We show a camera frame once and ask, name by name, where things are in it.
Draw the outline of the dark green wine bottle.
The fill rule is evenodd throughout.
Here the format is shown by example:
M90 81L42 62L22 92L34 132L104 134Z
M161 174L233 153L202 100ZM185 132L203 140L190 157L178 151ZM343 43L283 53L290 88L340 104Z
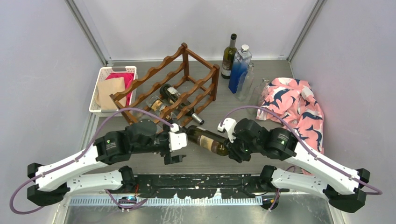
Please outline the dark green wine bottle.
M186 130L188 140L217 155L227 156L226 138L202 127L191 125Z

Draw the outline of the brown wooden wine rack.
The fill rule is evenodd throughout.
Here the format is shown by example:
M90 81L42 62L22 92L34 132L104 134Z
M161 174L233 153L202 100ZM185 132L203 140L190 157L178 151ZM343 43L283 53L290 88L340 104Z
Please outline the brown wooden wine rack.
M182 62L176 70L169 72L160 82L154 83L147 92L137 96L135 101L129 105L123 105L120 102L124 97L146 83L151 77L156 75L178 57L182 57ZM190 57L196 59L209 69L209 73L205 77L195 79L190 74ZM158 91L158 98L154 99L152 104L145 106L144 111L157 112L160 108L160 101L167 100L170 105L164 107L164 109L160 111L160 118L169 119L171 114L174 113L183 126L187 125L192 120L202 125L205 121L200 117L200 113L210 103L216 100L219 73L219 65L206 61L190 50L186 43L182 43L175 54L165 57L158 66L150 68L142 78L132 81L124 91L111 94L110 98L127 123L133 124L137 122L137 118L132 113L126 111L126 109L138 106Z

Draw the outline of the dark wine bottle cream label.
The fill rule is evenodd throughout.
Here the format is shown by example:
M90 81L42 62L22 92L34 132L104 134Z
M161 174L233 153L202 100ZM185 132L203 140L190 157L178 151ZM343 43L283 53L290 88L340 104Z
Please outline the dark wine bottle cream label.
M160 88L160 94L164 96L171 104L175 104L175 102L181 97L181 93L172 85L164 84ZM181 111L185 107L191 104L190 101L185 100L179 106L178 109ZM186 116L193 118L196 122L200 125L204 124L204 120L199 117L199 115L194 111L194 108L191 108L187 113Z

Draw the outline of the clear slim glass bottle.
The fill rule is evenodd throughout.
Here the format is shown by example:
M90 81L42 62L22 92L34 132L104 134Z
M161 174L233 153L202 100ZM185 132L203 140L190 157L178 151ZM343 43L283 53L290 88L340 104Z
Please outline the clear slim glass bottle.
M261 83L253 89L248 105L261 106L263 104L265 95L268 93L269 80L263 78Z

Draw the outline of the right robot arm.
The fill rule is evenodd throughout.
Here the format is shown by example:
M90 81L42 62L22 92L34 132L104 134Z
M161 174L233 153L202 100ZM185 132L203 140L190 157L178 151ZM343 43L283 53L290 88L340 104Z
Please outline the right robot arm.
M355 213L365 205L367 194L362 188L368 183L370 172L336 163L298 140L291 131L283 128L267 130L253 120L236 122L231 118L220 123L218 131L227 134L225 145L229 157L238 163L249 161L252 153L259 153L310 172L310 175L304 175L266 165L257 181L262 190L305 192L348 213Z

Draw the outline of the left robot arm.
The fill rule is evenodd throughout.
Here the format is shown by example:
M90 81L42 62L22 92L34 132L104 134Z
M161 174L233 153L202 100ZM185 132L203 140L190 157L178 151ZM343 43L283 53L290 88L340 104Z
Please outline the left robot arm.
M184 156L171 156L171 153L187 144L185 127L171 122L170 126L164 125L159 133L153 121L141 120L97 138L81 153L49 165L29 164L28 177L34 178L34 185L28 187L27 199L38 206L49 206L71 194L95 190L132 192L136 190L137 182L128 166L106 173L89 172L128 161L134 154L157 153L164 158L166 165L179 163Z

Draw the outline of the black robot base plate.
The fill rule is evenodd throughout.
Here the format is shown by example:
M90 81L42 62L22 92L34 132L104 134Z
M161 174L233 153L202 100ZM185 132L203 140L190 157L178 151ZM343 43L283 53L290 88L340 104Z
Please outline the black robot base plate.
M144 198L244 199L275 193L276 189L260 181L256 174L174 174L136 175L131 187L110 190L112 194L137 194Z

